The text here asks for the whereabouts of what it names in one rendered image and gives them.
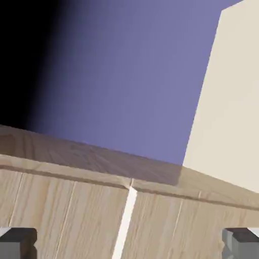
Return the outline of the cream painted cabinet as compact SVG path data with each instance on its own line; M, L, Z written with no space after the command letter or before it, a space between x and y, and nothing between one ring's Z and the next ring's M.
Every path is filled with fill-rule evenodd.
M259 193L259 0L221 12L183 165Z

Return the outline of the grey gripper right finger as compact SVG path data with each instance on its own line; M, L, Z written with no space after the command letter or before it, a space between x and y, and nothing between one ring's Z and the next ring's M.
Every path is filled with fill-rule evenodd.
M224 228L222 259L259 259L259 228Z

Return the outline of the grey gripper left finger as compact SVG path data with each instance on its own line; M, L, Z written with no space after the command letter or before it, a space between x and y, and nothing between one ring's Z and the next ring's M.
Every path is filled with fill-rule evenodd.
M0 227L0 259L37 259L35 228Z

